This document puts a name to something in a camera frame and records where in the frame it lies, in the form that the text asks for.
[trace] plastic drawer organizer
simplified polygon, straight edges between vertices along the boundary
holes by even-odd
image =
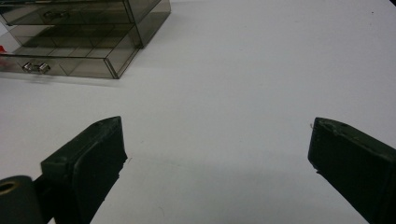
[[[0,71],[120,78],[169,0],[0,0]]]

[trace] white table surface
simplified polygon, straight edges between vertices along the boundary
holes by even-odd
[[[174,0],[121,80],[0,74],[0,178],[120,115],[130,161],[92,224],[358,224],[307,160],[315,117],[396,147],[388,0]]]

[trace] circular hole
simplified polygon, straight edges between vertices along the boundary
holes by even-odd
[[[7,194],[17,187],[17,183],[9,181],[0,185],[0,195]]]

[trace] drawer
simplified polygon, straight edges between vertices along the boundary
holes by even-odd
[[[143,20],[160,0],[1,1],[8,25],[113,24]]]
[[[138,51],[134,25],[89,25],[74,29],[66,31],[64,27],[53,26],[33,36],[13,36],[12,32],[18,33],[14,30],[2,35],[0,43],[4,51],[0,52],[0,71],[120,78]],[[58,34],[62,32],[76,35],[61,37]]]

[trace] drawer handle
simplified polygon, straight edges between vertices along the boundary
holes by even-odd
[[[44,18],[49,20],[60,19],[60,18],[68,18],[70,15],[67,11],[48,11],[43,14]]]
[[[26,63],[23,66],[23,71],[27,73],[40,73],[40,74],[46,74],[50,70],[50,66],[47,65],[46,63],[41,63],[40,65],[34,65],[32,63]]]

